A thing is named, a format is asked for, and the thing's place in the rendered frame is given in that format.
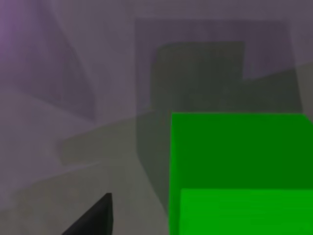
dark triangular object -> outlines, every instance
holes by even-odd
[[[112,194],[107,193],[63,235],[112,235],[113,202]]]

purple surface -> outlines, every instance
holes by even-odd
[[[0,84],[94,120],[93,92],[44,2],[6,0],[0,14]]]
[[[294,67],[288,27],[279,21],[137,19],[137,108],[150,106],[150,70],[157,50],[177,42],[245,42],[243,79],[253,79]]]

cube front face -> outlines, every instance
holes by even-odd
[[[286,205],[293,205],[295,202],[293,198],[296,197],[304,197],[303,201],[309,202],[313,199],[310,193],[313,189],[310,180],[313,162],[310,153],[312,133],[313,126],[304,115],[173,114],[169,209],[171,235],[190,234],[184,224],[191,224],[189,226],[191,229],[192,224],[195,226],[197,223],[186,222],[189,216],[186,212],[189,210],[186,208],[195,208],[191,203],[196,204],[201,200],[202,208],[207,208],[207,215],[199,212],[199,220],[213,218],[215,221],[210,226],[210,219],[207,219],[207,223],[202,228],[210,230],[204,229],[203,234],[212,233],[217,220],[222,227],[232,226],[231,221],[236,220],[230,215],[225,215],[228,220],[222,220],[221,217],[214,215],[215,212],[222,213],[221,208],[214,209],[211,206],[215,205],[210,197],[214,190],[220,193],[218,200],[227,195],[231,199],[236,192],[250,192],[243,196],[243,200],[256,201],[257,207],[263,207],[264,213],[268,214],[264,218],[270,217],[270,211],[274,210],[263,206],[268,206],[270,203],[270,199],[267,199],[270,198],[268,194],[271,195],[277,190],[281,193],[279,197],[284,198],[286,195]],[[296,196],[288,196],[289,194],[285,193],[287,191],[293,192]],[[266,196],[251,199],[249,198],[251,192],[252,194],[262,192]],[[253,207],[249,209],[249,206],[246,210],[254,211]],[[303,223],[307,224],[308,222],[305,221],[311,219],[313,224],[313,212],[308,210],[303,212],[308,216]],[[240,207],[237,211],[230,211],[235,217],[236,213],[240,213]],[[286,213],[291,214],[294,211],[291,209]],[[266,228],[269,234],[275,229],[286,228],[283,223],[280,224],[281,227],[264,224],[263,228]],[[301,231],[309,230],[308,227],[303,228],[303,226],[306,225],[295,228],[294,231],[298,232],[294,234],[301,234],[299,233],[301,229]],[[196,227],[198,229],[192,230],[195,233],[201,232],[199,231],[201,226],[198,224]],[[251,232],[247,227],[248,225],[245,228],[238,227],[237,231],[241,231],[242,234],[244,231]],[[216,229],[220,229],[217,234],[224,234],[223,231],[227,233],[225,228],[223,230],[217,226]]]

green box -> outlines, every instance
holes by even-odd
[[[313,234],[312,133],[302,114],[173,114],[171,235]]]

